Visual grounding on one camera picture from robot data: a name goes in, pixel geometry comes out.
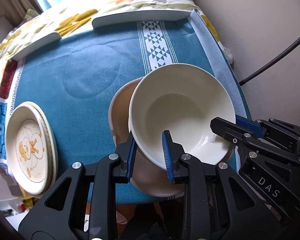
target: brown curtain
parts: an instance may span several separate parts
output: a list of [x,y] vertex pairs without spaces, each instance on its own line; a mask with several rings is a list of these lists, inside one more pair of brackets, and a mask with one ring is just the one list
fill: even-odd
[[21,23],[28,9],[43,12],[37,0],[0,0],[0,16],[5,16],[14,27]]

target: metal screw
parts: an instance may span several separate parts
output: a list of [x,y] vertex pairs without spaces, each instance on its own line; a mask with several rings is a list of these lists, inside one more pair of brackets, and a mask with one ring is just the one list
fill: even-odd
[[80,167],[81,167],[81,163],[79,163],[79,162],[75,162],[72,164],[72,168],[74,168],[74,169],[78,169]]
[[255,152],[249,152],[249,156],[250,158],[256,158],[258,156],[258,154],[256,154]]
[[188,153],[185,153],[185,154],[183,154],[183,155],[181,155],[181,158],[183,159],[183,160],[190,160],[191,159],[191,155],[190,154],[188,154]]
[[110,155],[109,155],[109,159],[110,160],[115,160],[115,159],[117,159],[119,157],[119,155],[117,155],[116,153],[111,153]]
[[218,166],[219,166],[220,169],[223,169],[223,170],[228,168],[228,164],[226,164],[226,163],[219,163]]

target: blue tablecloth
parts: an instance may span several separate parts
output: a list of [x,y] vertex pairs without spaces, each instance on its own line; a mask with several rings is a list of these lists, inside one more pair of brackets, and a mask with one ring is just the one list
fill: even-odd
[[[236,114],[250,117],[242,91],[218,44],[192,12],[176,22],[124,23],[51,43],[26,57],[15,107],[33,101],[55,134],[60,176],[72,163],[99,161],[115,151],[108,108],[127,82],[170,63],[196,65],[227,89]],[[235,158],[230,162],[236,167]],[[146,203],[131,183],[117,185],[118,204]]]

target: white lettering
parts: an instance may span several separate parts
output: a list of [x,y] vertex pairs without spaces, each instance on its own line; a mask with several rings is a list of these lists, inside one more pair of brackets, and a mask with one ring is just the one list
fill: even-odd
[[273,195],[274,197],[276,197],[276,196],[278,195],[278,193],[280,193],[280,191],[276,189],[276,190],[274,191],[274,194],[275,194],[275,195],[274,195],[274,194],[272,194],[272,195]]
[[266,181],[266,180],[265,180],[263,177],[261,177],[261,179],[259,180],[259,184],[260,184],[260,185],[263,185],[265,181]]
[[268,186],[268,187],[265,187],[265,189],[268,189],[268,192],[270,192],[270,189],[271,189],[271,184]]

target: black cable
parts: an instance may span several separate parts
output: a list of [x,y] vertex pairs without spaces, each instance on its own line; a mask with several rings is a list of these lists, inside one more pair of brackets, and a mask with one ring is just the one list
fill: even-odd
[[242,86],[245,83],[247,83],[248,81],[250,81],[251,79],[255,78],[256,76],[260,75],[263,71],[267,70],[268,68],[270,68],[271,66],[273,66],[274,64],[276,64],[279,60],[283,59],[285,56],[287,56],[291,51],[293,51],[296,47],[298,47],[300,45],[300,37],[294,42],[292,43],[285,51],[283,51],[280,55],[278,55],[277,57],[275,57],[273,60],[271,60],[269,63],[267,63],[266,65],[264,65],[262,68],[258,69],[255,73],[253,73],[252,75],[248,76],[247,78],[241,80],[239,82],[239,85]]

